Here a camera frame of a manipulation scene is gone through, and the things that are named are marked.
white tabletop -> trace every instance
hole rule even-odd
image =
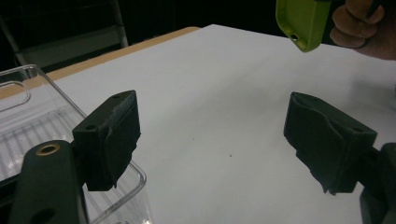
[[[362,187],[324,194],[283,136],[292,91],[396,140],[396,62],[217,25],[56,83],[86,113],[136,90],[155,223],[361,223]]]

lime green object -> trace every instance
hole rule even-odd
[[[276,0],[279,28],[302,51],[320,45],[331,2],[315,0]]]

screw hole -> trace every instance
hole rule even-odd
[[[93,129],[95,129],[96,128],[96,125],[88,125],[87,127],[85,127],[85,130],[93,130]]]
[[[46,145],[41,147],[35,154],[37,156],[48,156],[57,152],[59,149],[61,149],[61,147],[56,144]]]
[[[290,38],[294,42],[296,42],[298,40],[298,36],[297,35],[291,35]]]
[[[37,212],[31,219],[30,224],[44,224],[49,222],[55,216],[55,210],[46,208]]]

